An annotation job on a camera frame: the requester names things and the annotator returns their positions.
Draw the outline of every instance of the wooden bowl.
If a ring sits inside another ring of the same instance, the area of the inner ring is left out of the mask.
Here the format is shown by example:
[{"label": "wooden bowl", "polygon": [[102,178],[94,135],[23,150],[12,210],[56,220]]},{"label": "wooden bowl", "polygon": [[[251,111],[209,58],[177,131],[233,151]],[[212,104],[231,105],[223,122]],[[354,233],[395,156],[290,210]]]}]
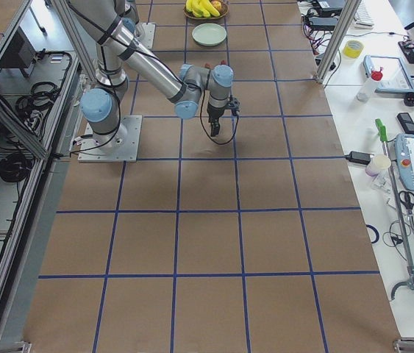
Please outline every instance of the wooden bowl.
[{"label": "wooden bowl", "polygon": [[218,17],[213,17],[212,16],[212,17],[209,17],[209,18],[206,18],[206,17],[197,18],[192,13],[189,13],[185,9],[185,7],[184,7],[184,15],[185,15],[185,17],[190,18],[190,19],[195,20],[195,21],[216,21],[216,20],[219,20],[220,18],[223,18],[224,16],[226,16],[228,14],[228,5],[226,5],[221,0],[218,0],[218,1],[221,2],[221,10],[219,11],[220,15]]}]

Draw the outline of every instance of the reacher grabber tool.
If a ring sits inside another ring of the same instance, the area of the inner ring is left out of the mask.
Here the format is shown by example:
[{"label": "reacher grabber tool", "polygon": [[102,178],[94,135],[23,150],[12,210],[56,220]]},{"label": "reacher grabber tool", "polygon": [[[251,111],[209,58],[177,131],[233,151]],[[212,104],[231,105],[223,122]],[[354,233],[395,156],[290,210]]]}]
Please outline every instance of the reacher grabber tool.
[{"label": "reacher grabber tool", "polygon": [[[390,149],[388,147],[388,138],[386,135],[386,126],[383,125],[380,119],[375,120],[376,127],[380,136],[380,141],[383,146],[383,153],[390,158]],[[404,222],[403,210],[401,208],[401,199],[398,194],[398,185],[396,184],[395,173],[393,169],[393,164],[390,165],[388,169],[390,174],[391,188],[393,190],[393,196],[396,203],[396,212],[398,213],[399,228],[401,230],[401,237],[403,240],[404,253],[406,255],[407,261],[407,273],[409,274],[409,279],[406,281],[401,281],[396,283],[391,290],[391,300],[395,299],[396,290],[400,287],[407,286],[410,290],[414,290],[414,262],[413,256],[411,255],[410,242],[407,239],[406,224]]]}]

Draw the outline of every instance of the black cable reel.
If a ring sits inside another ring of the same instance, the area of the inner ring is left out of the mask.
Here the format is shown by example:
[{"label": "black cable reel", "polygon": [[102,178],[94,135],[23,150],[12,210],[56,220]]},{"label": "black cable reel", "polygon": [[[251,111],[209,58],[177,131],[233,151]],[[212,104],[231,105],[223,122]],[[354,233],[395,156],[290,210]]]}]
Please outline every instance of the black cable reel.
[{"label": "black cable reel", "polygon": [[32,170],[32,161],[21,152],[9,154],[0,161],[0,177],[5,182],[21,182]]}]

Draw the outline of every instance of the banana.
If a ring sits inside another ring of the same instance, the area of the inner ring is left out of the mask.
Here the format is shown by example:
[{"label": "banana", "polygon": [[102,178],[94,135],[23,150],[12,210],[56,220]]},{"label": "banana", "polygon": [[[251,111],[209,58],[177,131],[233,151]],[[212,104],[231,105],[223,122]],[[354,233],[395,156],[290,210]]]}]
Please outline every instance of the banana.
[{"label": "banana", "polygon": [[197,18],[203,18],[204,17],[203,12],[202,11],[197,11],[197,9],[192,8],[192,13]]},{"label": "banana", "polygon": [[203,8],[206,9],[213,17],[218,17],[220,15],[219,11],[213,7],[209,0],[200,0],[200,5],[203,6]]},{"label": "banana", "polygon": [[211,14],[208,12],[208,10],[205,7],[203,7],[200,0],[192,0],[192,11],[193,11],[193,15],[196,17],[198,17],[196,12],[198,14],[201,13],[200,17],[203,17],[203,18],[211,17]]},{"label": "banana", "polygon": [[192,0],[187,0],[185,2],[185,9],[187,10],[188,13],[192,12]]}]

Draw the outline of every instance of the scissors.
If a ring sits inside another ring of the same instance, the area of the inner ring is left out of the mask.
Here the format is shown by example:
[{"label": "scissors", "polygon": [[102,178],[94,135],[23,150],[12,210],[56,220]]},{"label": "scissors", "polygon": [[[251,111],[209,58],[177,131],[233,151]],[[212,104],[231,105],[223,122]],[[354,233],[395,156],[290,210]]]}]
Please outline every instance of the scissors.
[{"label": "scissors", "polygon": [[398,195],[399,201],[404,205],[404,207],[406,207],[407,220],[410,222],[410,226],[414,232],[414,193],[411,193],[410,191],[400,191]]}]

